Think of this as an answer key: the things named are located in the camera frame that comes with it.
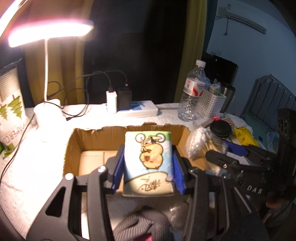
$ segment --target cartoon tissue package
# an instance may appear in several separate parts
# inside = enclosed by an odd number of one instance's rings
[[[125,196],[173,195],[172,144],[168,131],[127,131]]]

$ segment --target red and white label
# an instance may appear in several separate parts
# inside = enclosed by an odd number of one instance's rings
[[[187,78],[183,91],[190,96],[201,96],[204,88],[204,82],[193,78]]]

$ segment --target white plastic basket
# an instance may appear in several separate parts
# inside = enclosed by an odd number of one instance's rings
[[[225,100],[225,95],[217,96],[207,90],[204,90],[197,101],[197,112],[205,118],[210,118],[220,113]]]

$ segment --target table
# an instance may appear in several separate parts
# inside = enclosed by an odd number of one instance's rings
[[[159,106],[176,107],[178,104],[161,104]],[[83,107],[84,105],[70,105],[66,106],[64,111],[75,115]],[[0,189],[0,204],[11,223],[24,238],[36,215],[62,179],[66,145],[74,128],[100,129],[104,126],[130,126],[142,125],[144,122],[154,122],[158,125],[167,123],[181,124],[191,131],[194,129],[193,122],[183,122],[178,119],[177,110],[160,110],[159,115],[155,117],[121,119],[106,114],[105,110],[106,106],[104,104],[90,105],[85,116],[67,121],[65,130],[55,140],[42,142],[40,140],[40,131],[37,129],[28,133],[27,138],[22,141],[18,154],[3,177]],[[31,118],[33,108],[25,111],[27,116]],[[204,121],[205,119],[200,117],[195,124]],[[4,160],[0,159],[1,173],[8,161],[9,157]],[[110,196],[107,199],[113,228],[120,218],[138,205],[138,199],[128,201],[118,195]],[[147,205],[153,206],[153,202],[153,198],[145,199]],[[125,207],[124,210],[118,206],[118,203]],[[85,238],[88,236],[86,226],[86,210],[83,207],[82,232]]]

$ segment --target cardboard box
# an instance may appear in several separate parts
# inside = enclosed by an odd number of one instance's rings
[[[104,165],[109,157],[117,154],[120,145],[125,143],[127,131],[169,131],[172,145],[176,146],[181,156],[186,157],[185,145],[190,131],[182,125],[158,126],[155,123],[144,123],[142,126],[107,126],[100,130],[74,129],[66,149],[63,176],[67,173],[86,175]],[[205,169],[205,162],[199,159],[191,164]],[[118,191],[122,191],[122,187],[123,181]]]

